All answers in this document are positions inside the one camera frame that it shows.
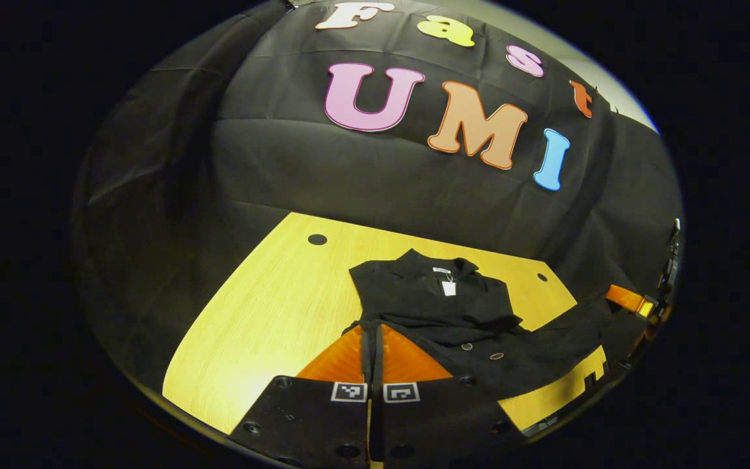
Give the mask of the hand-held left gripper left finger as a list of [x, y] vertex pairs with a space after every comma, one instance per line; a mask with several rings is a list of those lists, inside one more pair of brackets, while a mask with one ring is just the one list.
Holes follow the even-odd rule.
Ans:
[[297, 376], [271, 378], [229, 439], [295, 468], [369, 468], [364, 350], [355, 326]]

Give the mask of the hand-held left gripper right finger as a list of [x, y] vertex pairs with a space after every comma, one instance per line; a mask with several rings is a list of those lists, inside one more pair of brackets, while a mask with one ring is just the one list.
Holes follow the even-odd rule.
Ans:
[[525, 436], [479, 377], [455, 375], [386, 324], [377, 329], [373, 454], [386, 468], [477, 468]]

